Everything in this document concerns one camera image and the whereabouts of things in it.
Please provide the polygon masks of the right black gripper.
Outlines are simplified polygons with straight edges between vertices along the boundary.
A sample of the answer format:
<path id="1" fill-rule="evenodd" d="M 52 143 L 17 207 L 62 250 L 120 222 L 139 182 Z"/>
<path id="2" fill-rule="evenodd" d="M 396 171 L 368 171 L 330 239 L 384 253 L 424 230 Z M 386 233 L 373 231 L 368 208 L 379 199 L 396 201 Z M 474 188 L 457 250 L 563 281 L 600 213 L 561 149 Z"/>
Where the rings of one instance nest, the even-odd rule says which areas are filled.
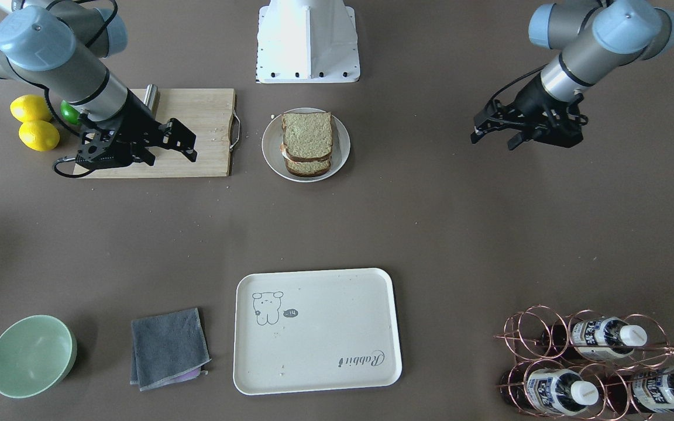
<path id="1" fill-rule="evenodd" d="M 194 163 L 197 160 L 195 151 L 196 135 L 186 125 L 170 118 L 165 125 L 157 122 L 150 110 L 134 94 L 129 94 L 126 103 L 115 117 L 101 122 L 93 122 L 88 115 L 80 115 L 83 131 L 114 130 L 120 140 L 131 144 L 135 163 L 153 166 L 155 155 L 148 147 L 158 146 L 165 150 L 177 151 Z"/>

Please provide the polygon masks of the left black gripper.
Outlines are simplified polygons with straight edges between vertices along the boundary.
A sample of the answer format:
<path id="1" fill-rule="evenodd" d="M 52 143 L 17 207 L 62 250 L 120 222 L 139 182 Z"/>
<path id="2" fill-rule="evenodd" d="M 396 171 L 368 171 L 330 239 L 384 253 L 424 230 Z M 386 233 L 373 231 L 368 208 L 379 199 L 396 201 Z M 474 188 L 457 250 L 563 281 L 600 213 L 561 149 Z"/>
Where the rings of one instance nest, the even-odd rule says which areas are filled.
<path id="1" fill-rule="evenodd" d="M 511 104 L 513 109 L 504 106 L 500 101 L 488 101 L 473 118 L 473 133 L 470 135 L 472 144 L 477 144 L 488 133 L 508 129 L 519 130 L 519 133 L 507 141 L 509 151 L 514 151 L 524 142 L 537 141 L 545 133 L 543 105 L 549 99 L 555 98 L 550 96 L 540 78 L 536 77 L 517 94 Z M 509 115 L 509 112 L 515 110 L 517 116 Z"/>

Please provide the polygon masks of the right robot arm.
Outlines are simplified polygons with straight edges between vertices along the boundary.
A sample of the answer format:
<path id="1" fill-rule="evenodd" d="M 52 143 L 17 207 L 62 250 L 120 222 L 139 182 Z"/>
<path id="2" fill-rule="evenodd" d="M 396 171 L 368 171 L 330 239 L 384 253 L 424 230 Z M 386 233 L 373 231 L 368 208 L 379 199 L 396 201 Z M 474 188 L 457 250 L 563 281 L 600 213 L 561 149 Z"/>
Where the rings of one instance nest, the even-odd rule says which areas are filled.
<path id="1" fill-rule="evenodd" d="M 0 22 L 0 80 L 49 89 L 77 110 L 82 144 L 64 161 L 88 172 L 153 165 L 151 147 L 195 161 L 195 133 L 175 118 L 157 122 L 102 63 L 126 45 L 128 30 L 116 10 L 73 1 L 13 1 Z"/>

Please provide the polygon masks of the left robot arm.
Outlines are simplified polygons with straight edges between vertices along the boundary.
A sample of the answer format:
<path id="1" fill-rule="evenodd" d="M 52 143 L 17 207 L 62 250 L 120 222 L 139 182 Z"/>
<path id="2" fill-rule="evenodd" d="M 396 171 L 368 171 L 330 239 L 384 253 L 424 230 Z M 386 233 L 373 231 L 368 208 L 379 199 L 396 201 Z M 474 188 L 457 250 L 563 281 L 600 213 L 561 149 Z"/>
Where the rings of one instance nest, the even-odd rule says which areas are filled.
<path id="1" fill-rule="evenodd" d="M 509 150 L 527 141 L 573 147 L 588 123 L 584 93 L 610 72 L 648 60 L 674 45 L 674 12 L 645 1 L 565 1 L 544 4 L 528 27 L 532 44 L 558 56 L 527 74 L 529 82 L 504 105 L 492 96 L 474 118 L 470 138 L 515 130 Z"/>

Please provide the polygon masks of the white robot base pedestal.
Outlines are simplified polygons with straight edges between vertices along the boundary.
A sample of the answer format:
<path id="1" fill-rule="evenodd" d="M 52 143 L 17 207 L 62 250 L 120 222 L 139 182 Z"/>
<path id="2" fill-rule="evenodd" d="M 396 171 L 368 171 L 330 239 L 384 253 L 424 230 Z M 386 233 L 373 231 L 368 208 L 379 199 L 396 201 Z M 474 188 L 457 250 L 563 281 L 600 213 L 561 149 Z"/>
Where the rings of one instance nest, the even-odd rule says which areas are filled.
<path id="1" fill-rule="evenodd" d="M 357 82 L 357 41 L 354 9 L 342 1 L 271 1 L 259 9 L 255 80 Z"/>

